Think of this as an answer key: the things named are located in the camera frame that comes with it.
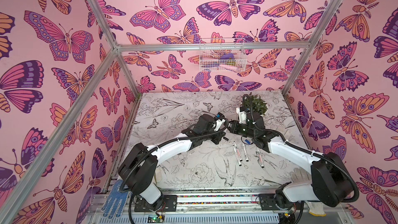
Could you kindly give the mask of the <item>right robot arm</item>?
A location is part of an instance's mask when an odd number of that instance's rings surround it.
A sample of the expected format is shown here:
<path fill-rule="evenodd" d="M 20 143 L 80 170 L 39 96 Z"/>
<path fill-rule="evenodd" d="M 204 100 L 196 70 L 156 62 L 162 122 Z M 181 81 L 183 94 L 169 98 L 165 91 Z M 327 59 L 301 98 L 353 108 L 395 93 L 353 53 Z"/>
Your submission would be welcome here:
<path fill-rule="evenodd" d="M 249 94 L 243 95 L 237 113 L 238 120 L 228 127 L 231 133 L 252 139 L 258 149 L 283 157 L 309 174 L 308 179 L 285 183 L 276 190 L 275 198 L 280 205 L 308 201 L 336 207 L 359 199 L 359 188 L 340 156 L 294 145 L 281 132 L 267 129 L 263 117 L 255 112 Z"/>

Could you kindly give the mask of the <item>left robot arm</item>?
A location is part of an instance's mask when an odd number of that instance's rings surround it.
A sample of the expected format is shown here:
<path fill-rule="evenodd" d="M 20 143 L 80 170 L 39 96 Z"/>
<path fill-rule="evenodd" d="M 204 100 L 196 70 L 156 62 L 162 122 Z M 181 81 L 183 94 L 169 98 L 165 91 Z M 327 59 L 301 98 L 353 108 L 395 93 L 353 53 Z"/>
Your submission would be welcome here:
<path fill-rule="evenodd" d="M 164 195 L 152 181 L 156 168 L 180 153 L 201 146 L 205 141 L 219 144 L 228 125 L 229 121 L 221 113 L 214 117 L 204 114 L 195 124 L 168 141 L 152 146 L 137 143 L 119 166 L 121 184 L 118 191 L 122 194 L 130 192 L 151 205 L 161 203 Z"/>

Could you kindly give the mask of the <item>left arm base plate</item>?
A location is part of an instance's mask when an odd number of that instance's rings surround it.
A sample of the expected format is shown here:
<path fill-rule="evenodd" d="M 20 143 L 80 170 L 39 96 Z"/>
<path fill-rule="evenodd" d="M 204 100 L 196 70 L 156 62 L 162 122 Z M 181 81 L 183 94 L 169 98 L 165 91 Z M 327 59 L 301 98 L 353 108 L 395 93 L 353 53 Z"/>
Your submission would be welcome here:
<path fill-rule="evenodd" d="M 154 203 L 148 203 L 144 198 L 134 201 L 134 212 L 175 212 L 177 195 L 162 195 Z"/>

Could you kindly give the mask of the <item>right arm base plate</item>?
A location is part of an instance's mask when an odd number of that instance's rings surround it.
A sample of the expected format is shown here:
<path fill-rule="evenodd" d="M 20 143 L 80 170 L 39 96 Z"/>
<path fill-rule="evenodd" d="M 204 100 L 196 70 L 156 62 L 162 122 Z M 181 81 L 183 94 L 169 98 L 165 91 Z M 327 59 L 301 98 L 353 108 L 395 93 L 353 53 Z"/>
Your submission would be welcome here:
<path fill-rule="evenodd" d="M 278 211 L 278 210 L 280 210 L 273 194 L 259 194 L 258 202 L 263 211 Z"/>

